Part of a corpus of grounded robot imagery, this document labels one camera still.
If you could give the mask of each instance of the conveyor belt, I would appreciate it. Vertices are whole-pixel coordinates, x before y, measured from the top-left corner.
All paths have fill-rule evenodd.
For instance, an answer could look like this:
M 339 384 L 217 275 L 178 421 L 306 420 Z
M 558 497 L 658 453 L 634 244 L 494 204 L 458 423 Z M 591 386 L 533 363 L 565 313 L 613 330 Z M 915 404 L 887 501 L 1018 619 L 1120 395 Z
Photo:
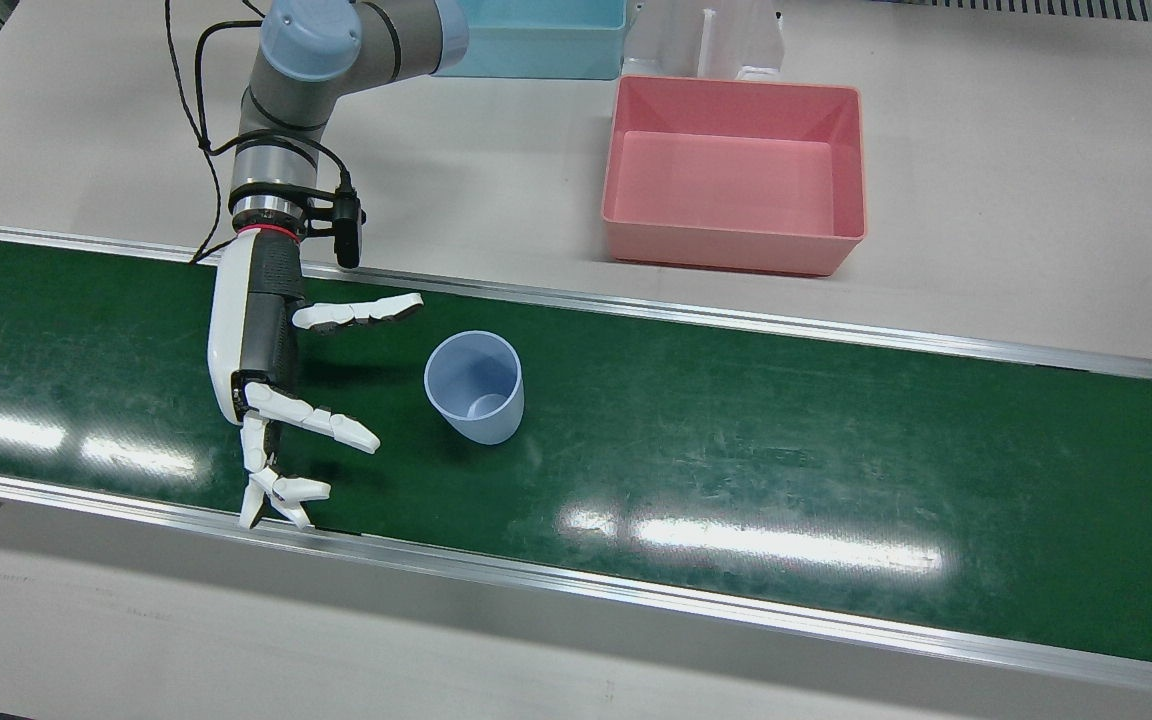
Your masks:
M 212 276 L 0 243 L 0 475 L 237 510 Z M 468 328 L 524 363 L 500 447 L 420 387 Z M 382 441 L 285 433 L 323 528 L 1152 661 L 1152 381 L 440 293 L 302 354 L 302 395 Z

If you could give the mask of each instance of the robotic hand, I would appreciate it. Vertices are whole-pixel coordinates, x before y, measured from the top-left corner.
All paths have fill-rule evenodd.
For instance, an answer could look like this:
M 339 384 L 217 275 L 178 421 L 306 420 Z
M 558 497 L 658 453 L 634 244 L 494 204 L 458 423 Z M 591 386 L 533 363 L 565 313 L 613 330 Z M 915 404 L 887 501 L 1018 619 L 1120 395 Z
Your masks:
M 397 320 L 420 309 L 410 293 L 376 302 L 311 305 L 300 243 L 332 234 L 340 265 L 358 266 L 364 215 L 343 165 L 334 194 L 316 190 L 319 139 L 340 96 L 456 63 L 468 45 L 456 0 L 274 0 L 262 22 L 260 54 L 243 93 L 229 206 L 237 237 L 215 270 L 207 367 L 215 401 L 241 427 L 247 470 L 238 523 L 252 526 L 266 498 L 300 528 L 302 502 L 329 486 L 275 468 L 276 425 L 312 430 L 363 452 L 380 441 L 346 415 L 294 395 L 296 331 Z M 328 200 L 324 209 L 317 200 Z M 314 225 L 329 220 L 329 227 Z

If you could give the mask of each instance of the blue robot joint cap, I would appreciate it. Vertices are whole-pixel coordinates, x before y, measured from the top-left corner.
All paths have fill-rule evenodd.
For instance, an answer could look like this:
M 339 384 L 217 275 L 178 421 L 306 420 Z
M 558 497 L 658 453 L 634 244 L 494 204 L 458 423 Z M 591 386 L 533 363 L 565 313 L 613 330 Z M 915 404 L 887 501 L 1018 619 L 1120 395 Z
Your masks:
M 265 60 L 285 76 L 334 79 L 362 51 L 362 18 L 349 0 L 274 0 L 260 28 Z

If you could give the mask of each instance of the red ring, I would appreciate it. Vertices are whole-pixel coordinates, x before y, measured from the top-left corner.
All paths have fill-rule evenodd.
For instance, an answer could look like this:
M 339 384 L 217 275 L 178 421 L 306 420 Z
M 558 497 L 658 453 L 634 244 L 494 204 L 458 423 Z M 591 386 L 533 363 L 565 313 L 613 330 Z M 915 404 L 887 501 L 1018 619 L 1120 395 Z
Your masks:
M 285 234 L 285 236 L 291 238 L 291 241 L 296 242 L 297 245 L 300 245 L 300 243 L 301 243 L 301 237 L 298 237 L 296 233 L 289 232 L 289 229 L 287 229 L 285 227 L 279 227 L 279 225 L 250 223 L 247 227 L 244 227 L 243 229 L 241 229 L 241 232 L 238 232 L 238 234 L 242 234 L 244 232 L 250 232 L 250 229 L 259 229 L 259 232 L 280 232 L 280 233 Z

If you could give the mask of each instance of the pink plastic container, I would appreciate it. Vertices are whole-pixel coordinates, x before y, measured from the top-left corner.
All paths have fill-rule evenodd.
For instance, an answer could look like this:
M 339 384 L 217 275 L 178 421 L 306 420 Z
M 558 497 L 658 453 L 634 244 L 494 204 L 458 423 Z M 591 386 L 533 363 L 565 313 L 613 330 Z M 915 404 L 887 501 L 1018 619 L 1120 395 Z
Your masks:
M 832 274 L 865 237 L 861 94 L 623 77 L 602 220 L 620 260 Z

